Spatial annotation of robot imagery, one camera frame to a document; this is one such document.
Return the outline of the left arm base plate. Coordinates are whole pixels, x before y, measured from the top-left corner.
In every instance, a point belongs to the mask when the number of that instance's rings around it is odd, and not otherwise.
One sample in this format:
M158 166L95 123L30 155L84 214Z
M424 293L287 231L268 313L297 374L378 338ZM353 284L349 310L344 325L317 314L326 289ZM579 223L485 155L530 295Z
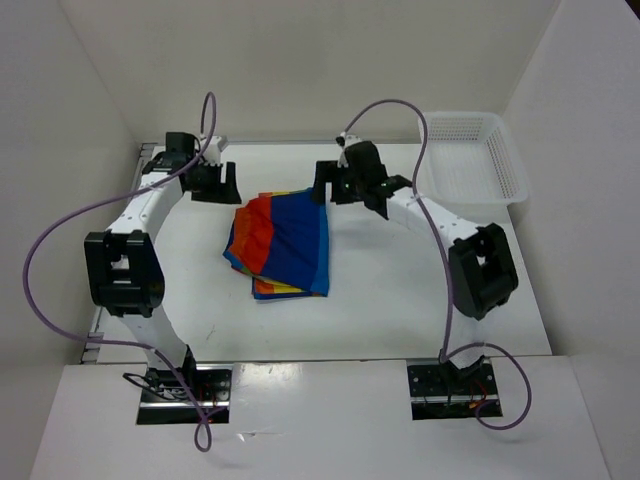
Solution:
M199 415L187 390L170 371L148 369L144 375L125 373L123 378L141 390L138 425L197 424ZM232 369L196 368L189 380L190 390L207 415L209 424L229 421Z

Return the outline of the rainbow striped shorts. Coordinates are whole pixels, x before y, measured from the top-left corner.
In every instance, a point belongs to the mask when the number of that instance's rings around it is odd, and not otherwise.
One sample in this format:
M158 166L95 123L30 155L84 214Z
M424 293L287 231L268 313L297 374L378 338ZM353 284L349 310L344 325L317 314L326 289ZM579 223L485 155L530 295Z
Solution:
M310 188L259 194L235 211L223 257L251 278L256 300L327 296L326 205Z

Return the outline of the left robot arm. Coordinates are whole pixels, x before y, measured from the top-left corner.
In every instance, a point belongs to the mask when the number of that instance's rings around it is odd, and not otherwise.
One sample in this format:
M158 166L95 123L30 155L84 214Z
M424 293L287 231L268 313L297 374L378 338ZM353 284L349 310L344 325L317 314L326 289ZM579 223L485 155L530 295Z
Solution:
M118 318L136 342L146 345L154 383L185 400L196 394L200 376L189 346L175 332L162 305L165 277L154 248L173 207L189 194L194 201L235 205L241 197L236 165L222 163L227 140L169 132L165 148L142 169L138 195L102 232L84 240L93 302Z

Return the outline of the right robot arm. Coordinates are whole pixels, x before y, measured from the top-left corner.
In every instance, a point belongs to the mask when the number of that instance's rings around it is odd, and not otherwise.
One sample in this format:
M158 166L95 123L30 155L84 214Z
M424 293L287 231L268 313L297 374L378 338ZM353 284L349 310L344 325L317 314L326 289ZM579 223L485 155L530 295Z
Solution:
M447 293L438 378L446 391L464 391L480 369L486 345L473 340L453 348L454 316L481 321L506 304L519 284L503 228L466 220L420 194L414 181L389 175L373 142L342 134L336 143L340 157L316 163L311 199L317 204L361 203L383 219L435 240Z

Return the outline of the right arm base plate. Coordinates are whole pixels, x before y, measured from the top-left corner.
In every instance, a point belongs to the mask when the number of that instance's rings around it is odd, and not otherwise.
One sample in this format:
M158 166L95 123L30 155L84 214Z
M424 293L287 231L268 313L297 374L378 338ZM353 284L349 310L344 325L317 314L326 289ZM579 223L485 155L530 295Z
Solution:
M481 358L458 369L451 362L428 360L407 365L414 420L448 420L502 417L497 384L491 362Z

